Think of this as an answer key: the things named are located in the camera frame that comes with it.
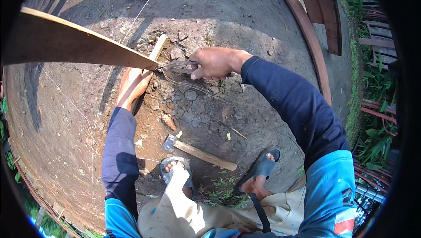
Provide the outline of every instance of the dark blue sleeve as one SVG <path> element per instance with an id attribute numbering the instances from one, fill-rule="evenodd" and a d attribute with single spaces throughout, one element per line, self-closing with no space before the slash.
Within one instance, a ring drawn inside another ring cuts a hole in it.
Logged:
<path id="1" fill-rule="evenodd" d="M 105 199 L 119 199 L 137 219 L 134 182 L 139 166 L 134 151 L 136 120 L 127 109 L 115 107 L 109 121 L 102 156 L 102 183 L 107 190 Z"/>
<path id="2" fill-rule="evenodd" d="M 304 169 L 337 150 L 349 150 L 345 130 L 319 91 L 300 75 L 257 56 L 241 68 L 243 83 L 253 85 L 290 127 L 305 153 Z"/>

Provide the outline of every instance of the sandal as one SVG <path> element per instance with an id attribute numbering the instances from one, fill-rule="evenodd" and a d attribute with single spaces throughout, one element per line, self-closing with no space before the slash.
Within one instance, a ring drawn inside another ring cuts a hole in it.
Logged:
<path id="1" fill-rule="evenodd" d="M 275 161 L 271 161 L 266 157 L 267 153 L 271 153 L 272 156 L 275 158 Z M 276 163 L 279 161 L 279 157 L 281 156 L 281 151 L 279 151 L 276 147 L 269 147 L 262 151 L 255 162 L 251 165 L 249 171 L 239 182 L 239 190 L 244 192 L 241 189 L 241 186 L 250 178 L 265 175 L 267 176 L 266 179 L 269 178 L 269 175 L 272 173 L 273 169 L 276 167 Z"/>
<path id="2" fill-rule="evenodd" d="M 170 183 L 171 178 L 170 178 L 170 173 L 165 172 L 164 168 L 167 167 L 173 161 L 175 162 L 180 161 L 184 165 L 184 169 L 189 172 L 189 178 L 184 184 L 184 187 L 189 187 L 192 189 L 192 199 L 193 199 L 194 197 L 196 197 L 196 188 L 193 185 L 192 170 L 190 169 L 189 162 L 183 157 L 167 157 L 166 159 L 161 161 L 161 164 L 160 164 L 161 175 L 162 175 L 162 178 L 164 179 L 165 184 L 168 185 L 168 183 Z"/>

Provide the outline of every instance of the person's right hand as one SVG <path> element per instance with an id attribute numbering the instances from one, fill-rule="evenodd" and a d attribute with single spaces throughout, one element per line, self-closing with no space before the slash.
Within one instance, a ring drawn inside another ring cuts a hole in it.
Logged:
<path id="1" fill-rule="evenodd" d="M 241 73 L 241 67 L 252 55 L 247 51 L 222 47 L 206 47 L 189 57 L 190 61 L 199 62 L 201 67 L 192 65 L 195 70 L 190 76 L 193 80 L 202 77 L 215 81 L 225 79 L 230 72 Z"/>

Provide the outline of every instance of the pants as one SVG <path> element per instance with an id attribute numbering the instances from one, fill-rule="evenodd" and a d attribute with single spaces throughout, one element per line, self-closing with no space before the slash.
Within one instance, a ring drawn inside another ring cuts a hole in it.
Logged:
<path id="1" fill-rule="evenodd" d="M 182 192 L 187 175 L 174 173 L 164 195 L 147 203 L 139 212 L 138 231 L 144 238 L 201 237 L 215 228 L 260 230 L 255 208 L 230 209 L 194 202 Z M 295 235 L 303 221 L 305 190 L 276 193 L 260 203 L 276 235 Z"/>

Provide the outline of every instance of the sledgehammer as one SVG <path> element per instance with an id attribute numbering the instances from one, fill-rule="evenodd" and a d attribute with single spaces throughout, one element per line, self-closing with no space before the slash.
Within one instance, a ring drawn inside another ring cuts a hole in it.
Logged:
<path id="1" fill-rule="evenodd" d="M 200 158 L 203 161 L 209 162 L 210 164 L 219 166 L 221 168 L 226 168 L 230 171 L 234 171 L 237 168 L 237 165 L 235 163 L 223 160 L 198 148 L 178 141 L 177 138 L 171 134 L 167 136 L 164 144 L 160 147 L 160 150 L 166 153 L 172 153 L 174 147 L 181 149 L 182 151 L 189 153 L 192 156 Z"/>

